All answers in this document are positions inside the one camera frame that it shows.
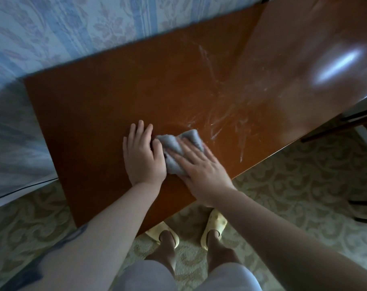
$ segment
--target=cloth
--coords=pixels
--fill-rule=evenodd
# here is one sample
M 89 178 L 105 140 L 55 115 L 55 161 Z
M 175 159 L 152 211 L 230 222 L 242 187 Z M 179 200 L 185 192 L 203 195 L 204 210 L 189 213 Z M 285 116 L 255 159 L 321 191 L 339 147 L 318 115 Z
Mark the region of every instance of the cloth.
M 126 268 L 114 291 L 178 291 L 169 270 L 155 260 L 142 260 Z M 258 280 L 241 264 L 229 262 L 215 268 L 195 291 L 261 291 Z
M 187 138 L 190 142 L 193 143 L 200 151 L 204 152 L 204 147 L 202 146 L 202 140 L 198 135 L 197 130 L 190 130 L 187 132 L 178 135 L 177 137 L 183 139 Z M 184 152 L 180 144 L 177 142 L 177 139 L 173 135 L 160 135 L 156 136 L 156 138 L 161 141 L 163 147 L 163 153 L 165 155 L 165 162 L 166 162 L 166 170 L 167 173 L 172 175 L 186 175 L 186 172 L 179 166 L 179 164 L 172 158 L 168 153 L 166 153 L 165 149 L 169 148 L 172 151 L 178 153 L 181 156 L 184 156 Z

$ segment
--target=brown table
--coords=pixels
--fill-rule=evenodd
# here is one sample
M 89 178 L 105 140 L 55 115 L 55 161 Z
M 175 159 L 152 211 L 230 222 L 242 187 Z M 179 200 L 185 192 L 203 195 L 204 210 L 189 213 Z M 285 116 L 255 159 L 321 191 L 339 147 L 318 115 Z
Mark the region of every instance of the brown table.
M 367 96 L 367 0 L 274 0 L 25 80 L 77 226 L 129 189 L 122 138 L 196 128 L 235 177 Z M 194 201 L 168 176 L 140 232 Z

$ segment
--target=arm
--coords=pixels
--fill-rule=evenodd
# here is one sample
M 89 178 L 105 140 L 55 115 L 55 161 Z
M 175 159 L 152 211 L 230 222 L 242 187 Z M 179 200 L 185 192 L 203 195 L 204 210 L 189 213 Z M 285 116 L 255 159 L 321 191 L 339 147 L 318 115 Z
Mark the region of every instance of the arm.
M 225 216 L 285 289 L 367 291 L 367 270 L 237 191 L 209 148 L 203 154 L 180 144 L 192 163 L 169 153 L 187 172 L 191 193 Z
M 162 145 L 152 125 L 132 124 L 123 140 L 124 161 L 133 187 L 91 220 L 84 233 L 53 250 L 38 264 L 42 279 L 25 290 L 108 290 L 166 177 Z

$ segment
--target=slipper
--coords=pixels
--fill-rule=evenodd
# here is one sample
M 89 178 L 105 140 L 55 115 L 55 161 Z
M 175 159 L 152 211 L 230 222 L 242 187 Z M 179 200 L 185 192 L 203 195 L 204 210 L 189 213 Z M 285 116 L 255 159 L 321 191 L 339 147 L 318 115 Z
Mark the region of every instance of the slipper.
M 219 232 L 218 239 L 220 240 L 221 234 L 223 233 L 227 223 L 228 221 L 226 220 L 226 218 L 217 209 L 212 210 L 212 212 L 209 215 L 208 223 L 206 224 L 204 234 L 202 234 L 201 237 L 202 248 L 208 251 L 206 239 L 208 237 L 209 231 L 216 230 L 217 232 Z
M 174 239 L 174 242 L 175 242 L 174 249 L 176 249 L 178 244 L 180 244 L 180 238 L 164 221 L 157 224 L 156 226 L 154 226 L 150 230 L 148 230 L 146 232 L 146 234 L 149 237 L 151 237 L 152 239 L 154 239 L 155 241 L 157 241 L 158 244 L 161 244 L 161 241 L 159 240 L 159 236 L 161 235 L 161 233 L 164 230 L 169 231 L 171 233 L 171 235 L 173 236 L 173 239 Z

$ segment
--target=wooden table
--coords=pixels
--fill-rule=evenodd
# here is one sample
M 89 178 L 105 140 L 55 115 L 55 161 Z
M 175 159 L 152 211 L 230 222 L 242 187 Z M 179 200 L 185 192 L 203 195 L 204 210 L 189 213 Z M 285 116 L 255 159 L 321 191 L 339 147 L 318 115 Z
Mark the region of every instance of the wooden table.
M 25 84 L 80 226 L 130 188 L 132 122 L 198 129 L 235 177 L 367 97 L 367 0 L 274 0 Z M 193 201 L 168 176 L 139 232 Z

